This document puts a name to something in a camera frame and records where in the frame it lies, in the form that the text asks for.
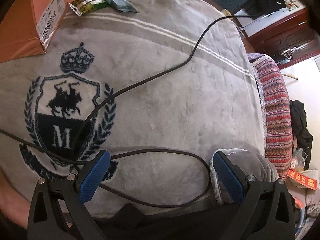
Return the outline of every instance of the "hand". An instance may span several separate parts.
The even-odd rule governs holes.
[[[7,181],[0,169],[0,210],[11,222],[27,229],[30,203]]]

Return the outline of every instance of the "cardboard box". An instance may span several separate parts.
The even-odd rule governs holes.
[[[72,1],[15,0],[0,23],[0,62],[44,54]]]

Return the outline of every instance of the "striped cushion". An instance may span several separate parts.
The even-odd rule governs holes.
[[[288,92],[277,64],[269,56],[260,57],[253,65],[262,85],[266,108],[265,157],[284,179],[290,168],[293,137]]]

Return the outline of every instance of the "black cable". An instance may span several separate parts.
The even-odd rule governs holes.
[[[161,73],[159,73],[159,74],[156,74],[156,75],[154,75],[154,76],[152,76],[152,77],[146,78],[146,79],[144,79],[144,80],[142,80],[142,81],[140,81],[140,82],[138,82],[138,83],[135,83],[135,84],[133,84],[133,85],[131,85],[131,86],[128,86],[128,87],[126,87],[126,88],[124,88],[124,89],[122,89],[122,90],[119,90],[118,92],[114,93],[114,94],[111,95],[110,97],[106,98],[102,103],[100,103],[99,105],[97,105],[97,106],[95,107],[95,109],[89,114],[89,116],[88,116],[88,117],[85,119],[85,121],[82,123],[80,129],[78,130],[78,132],[77,132],[77,134],[76,134],[75,140],[74,140],[74,142],[73,142],[73,144],[72,144],[71,151],[74,153],[75,147],[76,147],[76,143],[77,143],[77,141],[79,140],[79,136],[80,136],[83,128],[84,128],[84,127],[86,126],[86,124],[91,120],[91,118],[94,117],[94,116],[98,113],[98,111],[99,111],[103,106],[105,106],[105,104],[107,104],[107,103],[110,102],[111,100],[115,99],[117,96],[119,96],[119,95],[121,95],[121,94],[123,94],[123,93],[125,93],[125,92],[127,92],[127,91],[129,91],[129,90],[131,90],[131,89],[134,89],[134,88],[136,88],[136,87],[138,87],[138,86],[141,86],[141,85],[143,85],[143,84],[145,84],[145,83],[147,83],[147,82],[150,82],[150,81],[152,81],[152,80],[154,80],[154,79],[156,79],[156,78],[158,78],[158,77],[161,77],[161,76],[163,76],[163,75],[165,75],[165,74],[167,74],[167,73],[170,73],[170,72],[172,72],[172,71],[174,71],[174,70],[176,70],[176,69],[178,69],[178,68],[181,68],[181,67],[183,67],[184,65],[186,65],[186,64],[192,59],[192,57],[193,57],[193,55],[194,55],[194,53],[195,53],[195,51],[196,51],[196,49],[197,49],[200,41],[202,40],[202,38],[204,37],[204,35],[205,35],[205,34],[208,32],[208,30],[209,30],[213,25],[215,25],[217,22],[219,22],[219,21],[221,21],[221,20],[224,20],[224,19],[228,19],[228,18],[251,18],[251,17],[254,17],[254,16],[256,16],[256,15],[224,16],[224,17],[221,17],[221,18],[215,20],[215,21],[212,22],[212,23],[204,30],[204,32],[201,34],[200,38],[198,39],[196,45],[194,46],[194,48],[193,48],[193,50],[192,50],[192,52],[191,52],[191,54],[190,54],[190,56],[188,57],[187,60],[185,60],[184,62],[182,62],[181,64],[179,64],[179,65],[177,65],[177,66],[175,66],[175,67],[172,67],[172,68],[170,68],[170,69],[168,69],[168,70],[165,70],[165,71],[163,71],[163,72],[161,72]],[[58,160],[60,160],[60,161],[62,161],[62,162],[73,164],[74,167],[75,167],[75,169],[76,169],[78,172],[80,171],[80,168],[77,167],[77,165],[85,165],[85,164],[91,162],[91,161],[71,161],[71,160],[67,160],[67,159],[65,159],[65,158],[60,157],[59,155],[57,155],[57,154],[55,154],[55,153],[52,153],[51,151],[48,151],[48,150],[40,147],[39,145],[36,145],[36,144],[33,144],[33,143],[29,143],[29,142],[27,142],[27,141],[25,141],[25,140],[23,140],[23,139],[15,136],[15,135],[12,135],[12,134],[4,131],[4,130],[1,130],[1,129],[0,129],[0,133],[3,133],[4,135],[9,136],[9,137],[11,137],[11,138],[13,138],[13,139],[15,139],[15,140],[23,143],[23,144],[26,144],[26,145],[28,145],[28,146],[30,146],[30,147],[33,147],[33,148],[35,148],[35,149],[38,149],[38,150],[41,151],[41,152],[45,152],[45,153],[47,153],[48,155],[50,155],[50,156],[52,156],[52,157],[54,157],[54,158],[56,158],[56,159],[58,159]],[[138,200],[138,199],[135,199],[135,198],[133,198],[133,197],[130,197],[130,196],[124,194],[124,193],[121,193],[121,192],[117,191],[116,189],[112,189],[112,188],[110,188],[110,187],[108,187],[108,186],[106,186],[106,185],[103,185],[103,184],[100,184],[99,187],[101,187],[101,188],[103,188],[103,189],[105,189],[105,190],[108,190],[108,191],[110,191],[110,192],[112,192],[112,193],[114,193],[114,194],[116,194],[116,195],[119,195],[119,196],[121,196],[121,197],[123,197],[123,198],[125,198],[125,199],[128,199],[128,200],[130,200],[130,201],[134,201],[134,202],[136,202],[136,203],[140,203],[140,204],[143,204],[143,205],[146,205],[146,206],[158,207],[158,208],[177,208],[177,207],[187,206],[187,205],[193,203],[194,201],[198,200],[199,198],[201,198],[201,197],[202,197],[203,195],[205,195],[205,194],[208,192],[208,190],[210,189],[211,180],[210,180],[210,169],[209,169],[209,166],[207,165],[207,163],[206,163],[202,158],[200,158],[198,155],[195,155],[195,154],[192,154],[192,153],[183,152],[183,151],[177,151],[177,150],[166,150],[166,149],[162,149],[162,148],[151,148],[151,149],[143,149],[143,150],[137,150],[137,151],[127,152],[127,153],[122,153],[122,154],[119,154],[119,155],[114,155],[114,156],[111,157],[111,160],[115,160],[115,159],[119,159],[119,158],[123,158],[123,157],[127,157],[127,156],[132,156],[132,155],[136,155],[136,154],[146,153],[146,152],[167,152],[167,153],[188,155],[188,156],[197,158],[198,160],[200,160],[200,161],[204,164],[204,166],[206,167],[206,169],[207,169],[207,171],[208,171],[209,178],[208,178],[208,185],[207,185],[206,190],[205,190],[203,193],[201,193],[198,197],[196,197],[196,198],[194,198],[194,199],[192,199],[192,200],[190,200],[189,202],[184,203],[184,204],[179,204],[179,205],[157,205],[157,204],[152,204],[152,203],[147,203],[147,202],[144,202],[144,201],[140,201],[140,200]]]
[[[194,48],[193,48],[190,56],[188,57],[188,59],[187,59],[186,61],[182,62],[181,64],[179,64],[179,65],[177,65],[177,66],[175,66],[175,67],[169,68],[169,69],[167,69],[167,70],[165,70],[165,71],[163,71],[163,72],[161,72],[161,73],[159,73],[159,74],[156,74],[156,75],[154,75],[154,76],[152,76],[152,77],[146,78],[146,79],[144,79],[144,80],[142,80],[142,81],[140,81],[140,82],[137,82],[137,83],[135,83],[135,84],[133,84],[133,85],[130,85],[130,86],[124,88],[124,89],[121,89],[121,90],[119,90],[118,92],[116,92],[116,93],[114,93],[113,95],[111,95],[110,97],[106,98],[106,99],[105,99],[104,101],[102,101],[99,105],[97,105],[97,106],[95,107],[95,109],[88,115],[88,117],[85,119],[85,121],[82,122],[81,127],[79,128],[79,130],[78,130],[78,132],[77,132],[77,134],[76,134],[76,136],[75,136],[75,139],[74,139],[74,141],[73,141],[73,143],[72,143],[71,153],[74,154],[75,148],[76,148],[76,144],[77,144],[77,142],[78,142],[78,140],[79,140],[79,137],[80,137],[80,135],[81,135],[84,127],[88,124],[88,122],[92,119],[92,117],[94,117],[94,116],[98,113],[98,111],[99,111],[102,107],[105,106],[105,104],[107,104],[107,103],[110,102],[111,100],[115,99],[117,96],[119,96],[119,95],[121,95],[121,94],[123,94],[123,93],[125,93],[125,92],[127,92],[127,91],[129,91],[129,90],[131,90],[131,89],[134,89],[134,88],[136,88],[136,87],[139,87],[139,86],[141,86],[141,85],[143,85],[143,84],[145,84],[145,83],[148,83],[148,82],[150,82],[150,81],[152,81],[152,80],[154,80],[154,79],[156,79],[156,78],[158,78],[158,77],[161,77],[161,76],[163,76],[163,75],[165,75],[165,74],[167,74],[167,73],[170,73],[170,72],[172,72],[172,71],[174,71],[174,70],[176,70],[176,69],[178,69],[178,68],[181,68],[181,67],[183,67],[184,65],[186,65],[186,64],[192,59],[192,57],[193,57],[194,53],[196,52],[196,49],[197,49],[200,41],[202,40],[202,38],[204,37],[204,35],[205,35],[205,34],[208,32],[208,30],[210,30],[210,28],[211,28],[213,25],[215,25],[217,22],[219,22],[219,21],[221,21],[221,20],[224,20],[224,19],[228,19],[228,18],[252,18],[252,17],[254,17],[254,16],[253,16],[253,15],[224,16],[224,17],[221,17],[221,18],[215,20],[215,21],[212,22],[212,23],[205,29],[205,31],[201,34],[200,38],[198,39],[196,45],[194,46]]]
[[[6,136],[8,136],[8,137],[10,137],[10,138],[12,138],[12,139],[20,142],[20,143],[23,143],[23,144],[28,145],[28,146],[30,146],[30,147],[32,147],[32,148],[35,148],[35,149],[39,150],[39,151],[42,152],[42,153],[46,153],[47,155],[50,155],[51,157],[54,157],[54,158],[56,158],[57,160],[59,160],[59,161],[61,161],[61,162],[64,162],[64,163],[70,163],[70,164],[73,164],[73,165],[85,165],[85,164],[91,162],[91,161],[84,161],[84,162],[82,162],[82,161],[81,161],[81,162],[71,161],[71,160],[65,159],[65,158],[63,158],[63,157],[60,157],[59,155],[57,155],[57,154],[55,154],[55,153],[53,153],[53,152],[51,152],[51,151],[48,151],[47,149],[44,149],[44,148],[42,148],[42,147],[39,146],[39,145],[36,145],[36,144],[34,144],[34,143],[30,143],[30,142],[28,142],[28,141],[25,141],[25,140],[23,140],[23,139],[15,136],[15,135],[11,134],[11,133],[8,133],[8,132],[2,130],[2,129],[0,129],[0,133],[4,134],[4,135],[6,135]]]

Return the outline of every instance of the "white stripe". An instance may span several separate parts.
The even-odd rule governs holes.
[[[65,19],[68,19],[68,18],[77,18],[78,16],[66,16]],[[135,25],[139,28],[142,28],[142,29],[145,29],[145,30],[149,30],[149,31],[152,31],[152,32],[155,32],[155,33],[159,33],[159,34],[162,34],[164,36],[167,36],[169,38],[172,38],[174,40],[177,40],[177,41],[180,41],[184,44],[188,44],[190,46],[194,46],[194,44],[192,44],[191,42],[188,42],[188,41],[185,41],[181,38],[177,38],[175,36],[172,36],[168,33],[164,33],[164,32],[161,32],[161,31],[158,31],[158,30],[155,30],[155,29],[152,29],[150,27],[146,27],[146,26],[143,26],[135,21],[128,21],[128,20],[121,20],[121,19],[117,19],[117,18],[113,18],[113,17],[106,17],[106,16],[95,16],[95,15],[89,15],[89,16],[86,16],[86,18],[94,18],[94,19],[107,19],[107,20],[111,20],[111,21],[115,21],[115,22],[121,22],[121,23],[128,23],[128,24],[132,24],[132,25]],[[213,51],[211,51],[210,49],[207,50],[206,48],[203,48],[203,47],[200,47],[198,46],[198,49],[208,53],[209,55],[221,60],[222,62],[230,65],[232,68],[236,69],[237,71],[241,72],[242,74],[246,75],[246,76],[249,76],[253,81],[255,81],[254,77],[252,76],[252,74],[248,73],[248,71],[246,71],[245,69],[235,65],[235,64],[231,64],[232,62],[230,60],[227,60],[223,57],[217,57],[218,54],[216,53],[213,53]]]
[[[152,24],[152,23],[147,23],[147,22],[144,22],[144,21],[135,19],[135,18],[130,18],[130,17],[127,17],[127,16],[121,16],[121,15],[114,14],[114,13],[97,13],[97,12],[93,12],[93,13],[90,13],[90,15],[88,15],[88,16],[91,16],[91,15],[93,15],[93,16],[113,16],[113,17],[118,17],[118,18],[120,18],[120,19],[124,19],[124,20],[135,21],[135,22],[141,23],[141,24],[146,25],[146,26],[151,26],[151,27],[153,27],[153,28],[155,28],[155,29],[158,29],[158,30],[161,30],[161,31],[163,31],[163,32],[170,33],[170,34],[172,34],[172,35],[174,35],[174,36],[176,36],[176,37],[179,37],[179,38],[181,38],[181,39],[184,39],[184,40],[186,40],[186,41],[189,41],[189,42],[193,43],[194,45],[196,45],[196,43],[197,43],[196,41],[193,41],[193,40],[191,40],[191,39],[189,39],[189,38],[187,38],[187,37],[181,36],[181,35],[179,35],[179,34],[177,34],[177,33],[174,33],[174,32],[172,32],[172,31],[170,31],[170,30],[167,30],[167,29],[164,29],[164,28],[162,28],[162,27],[159,27],[158,25],[155,25],[155,24]],[[217,58],[219,58],[219,59],[223,59],[223,60],[226,60],[226,61],[230,62],[230,63],[231,63],[232,65],[234,65],[236,68],[242,69],[244,72],[250,73],[248,69],[244,69],[244,68],[240,67],[239,65],[235,64],[234,62],[232,62],[232,61],[229,60],[228,58],[225,58],[225,57],[219,55],[218,53],[216,53],[216,52],[214,52],[213,50],[205,47],[204,45],[199,44],[198,47],[201,47],[201,48],[203,48],[203,49],[205,49],[205,50],[213,53],[213,54],[214,54]]]

